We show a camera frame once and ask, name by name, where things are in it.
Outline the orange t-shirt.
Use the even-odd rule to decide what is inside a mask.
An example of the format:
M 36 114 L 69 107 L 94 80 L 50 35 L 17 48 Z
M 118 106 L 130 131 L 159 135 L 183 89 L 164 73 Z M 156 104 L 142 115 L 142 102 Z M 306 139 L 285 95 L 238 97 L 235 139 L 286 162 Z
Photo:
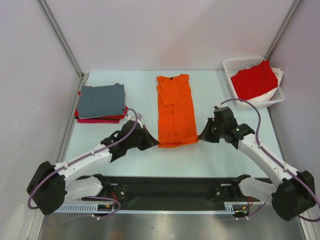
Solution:
M 160 148 L 177 148 L 198 142 L 189 75 L 157 78 L 158 141 Z

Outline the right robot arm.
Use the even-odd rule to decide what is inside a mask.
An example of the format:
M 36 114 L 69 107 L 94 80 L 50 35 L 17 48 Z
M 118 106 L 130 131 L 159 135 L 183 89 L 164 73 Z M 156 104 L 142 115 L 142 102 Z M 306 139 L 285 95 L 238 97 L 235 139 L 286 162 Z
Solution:
M 215 107 L 213 117 L 208 118 L 200 141 L 217 144 L 220 140 L 231 144 L 248 156 L 269 178 L 270 183 L 243 174 L 233 180 L 231 196 L 242 201 L 245 197 L 258 199 L 273 207 L 285 221 L 299 217 L 305 211 L 318 206 L 313 175 L 300 172 L 277 157 L 259 139 L 259 131 L 247 124 L 238 124 L 228 107 Z

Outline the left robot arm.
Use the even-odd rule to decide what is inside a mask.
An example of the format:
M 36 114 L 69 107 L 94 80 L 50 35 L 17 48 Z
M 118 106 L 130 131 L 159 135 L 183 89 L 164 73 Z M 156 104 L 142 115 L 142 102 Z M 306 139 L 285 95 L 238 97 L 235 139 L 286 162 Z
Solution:
M 130 149 L 144 151 L 158 144 L 144 125 L 128 120 L 121 130 L 83 155 L 57 164 L 41 163 L 26 189 L 27 206 L 50 215 L 72 200 L 105 200 L 112 190 L 108 178 L 100 173 L 89 177 L 85 174 L 125 156 Z

